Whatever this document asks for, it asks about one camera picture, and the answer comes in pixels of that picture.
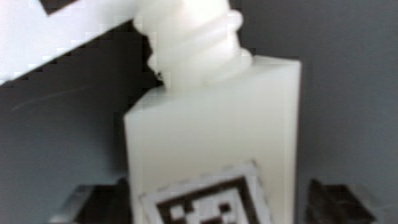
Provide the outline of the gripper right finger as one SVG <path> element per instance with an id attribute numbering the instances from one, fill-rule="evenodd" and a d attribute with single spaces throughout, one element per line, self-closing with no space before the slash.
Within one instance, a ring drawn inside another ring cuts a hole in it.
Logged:
<path id="1" fill-rule="evenodd" d="M 325 185 L 317 179 L 308 188 L 306 224 L 377 224 L 349 186 Z"/>

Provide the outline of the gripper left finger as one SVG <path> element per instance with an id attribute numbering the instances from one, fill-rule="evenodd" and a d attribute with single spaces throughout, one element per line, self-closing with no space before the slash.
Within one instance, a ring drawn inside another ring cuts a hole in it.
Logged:
<path id="1" fill-rule="evenodd" d="M 52 224 L 132 224 L 130 185 L 80 185 L 66 199 Z"/>

